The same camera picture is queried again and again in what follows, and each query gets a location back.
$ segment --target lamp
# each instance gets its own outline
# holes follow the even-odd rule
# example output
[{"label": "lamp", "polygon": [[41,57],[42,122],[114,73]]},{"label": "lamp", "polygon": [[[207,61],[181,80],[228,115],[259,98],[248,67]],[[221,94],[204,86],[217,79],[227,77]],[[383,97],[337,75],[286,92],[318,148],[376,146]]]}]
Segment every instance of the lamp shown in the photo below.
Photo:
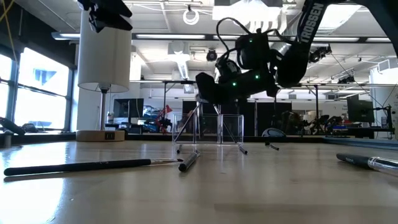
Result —
[{"label": "lamp", "polygon": [[105,131],[105,96],[129,90],[131,31],[105,27],[93,32],[88,12],[81,14],[78,86],[101,93],[100,130],[79,130],[77,141],[123,141],[124,131]]}]

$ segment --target ceiling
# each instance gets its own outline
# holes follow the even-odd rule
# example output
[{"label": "ceiling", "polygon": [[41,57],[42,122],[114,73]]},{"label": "ceiling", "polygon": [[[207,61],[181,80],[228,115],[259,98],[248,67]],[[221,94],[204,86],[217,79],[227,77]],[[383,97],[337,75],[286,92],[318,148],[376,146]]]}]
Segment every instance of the ceiling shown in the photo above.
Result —
[{"label": "ceiling", "polygon": [[[81,11],[77,6],[76,0],[16,0],[16,2],[60,32],[79,32]],[[211,14],[214,0],[204,0],[201,2],[203,6],[195,6],[193,8],[205,10],[206,13]],[[303,1],[296,0],[296,2],[296,7],[291,7],[286,11],[288,21],[300,12]],[[198,23],[191,26],[184,23],[182,19],[184,11],[162,12],[159,4],[145,5],[155,10],[132,4],[128,4],[127,6],[130,7],[133,13],[132,24],[133,32],[135,33],[215,34],[217,21],[212,20],[211,15],[200,13]],[[170,6],[166,4],[164,6],[166,10],[186,8],[184,5]],[[243,32],[240,27],[232,22],[225,21],[220,26],[220,33],[242,34]],[[361,8],[348,22],[335,30],[331,35],[355,37],[386,36],[370,12],[365,8]],[[178,70],[175,62],[167,60],[167,46],[169,42],[166,40],[135,40],[132,43],[137,47],[142,59],[146,63],[146,66],[142,68],[142,74],[146,78],[164,77],[165,74],[170,75],[173,70]],[[206,62],[206,52],[209,48],[215,48],[218,55],[221,55],[225,51],[221,42],[190,41],[189,44],[191,49],[202,50],[196,50],[195,56],[191,56],[191,61],[188,61],[188,68],[190,70],[213,73],[215,71],[214,63]],[[380,62],[385,60],[385,56],[396,55],[391,44],[331,44],[331,48],[335,58],[329,55],[327,58],[321,60],[321,63],[309,65],[309,69],[302,81],[328,82],[333,75],[344,73],[342,69],[344,67],[344,69],[354,68],[356,81],[365,82],[368,80],[369,68],[375,66],[375,63],[369,63],[369,61]]]}]

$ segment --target wooden lamp base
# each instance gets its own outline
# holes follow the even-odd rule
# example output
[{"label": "wooden lamp base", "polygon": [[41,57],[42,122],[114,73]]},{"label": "wooden lamp base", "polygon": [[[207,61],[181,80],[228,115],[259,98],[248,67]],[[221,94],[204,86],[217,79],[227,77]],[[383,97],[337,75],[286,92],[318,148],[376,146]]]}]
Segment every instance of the wooden lamp base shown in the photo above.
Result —
[{"label": "wooden lamp base", "polygon": [[115,142],[124,141],[124,131],[82,130],[76,132],[78,142]]}]

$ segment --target wooden table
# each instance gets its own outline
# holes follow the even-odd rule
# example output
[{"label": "wooden table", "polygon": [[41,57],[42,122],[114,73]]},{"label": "wooden table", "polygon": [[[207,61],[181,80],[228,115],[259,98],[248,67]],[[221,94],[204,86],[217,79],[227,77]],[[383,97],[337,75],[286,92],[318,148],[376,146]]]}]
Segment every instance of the wooden table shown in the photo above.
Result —
[{"label": "wooden table", "polygon": [[[197,146],[178,164],[2,178],[0,223],[397,223],[398,178],[353,167],[337,152],[396,151],[332,144]],[[170,142],[58,142],[0,150],[0,167],[186,157]]]}]

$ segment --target red object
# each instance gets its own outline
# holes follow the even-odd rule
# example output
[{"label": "red object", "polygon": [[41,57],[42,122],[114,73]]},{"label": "red object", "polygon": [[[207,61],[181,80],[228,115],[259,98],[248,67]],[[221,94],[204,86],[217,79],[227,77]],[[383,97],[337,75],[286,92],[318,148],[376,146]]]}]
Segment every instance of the red object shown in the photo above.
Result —
[{"label": "red object", "polygon": [[163,114],[167,115],[171,111],[173,111],[173,110],[168,105],[166,105],[166,108],[163,108],[162,111],[157,115],[157,117],[155,119],[156,125],[159,126],[160,132],[162,132],[163,134],[167,133],[167,130],[159,122],[159,118],[161,118],[163,116]]}]

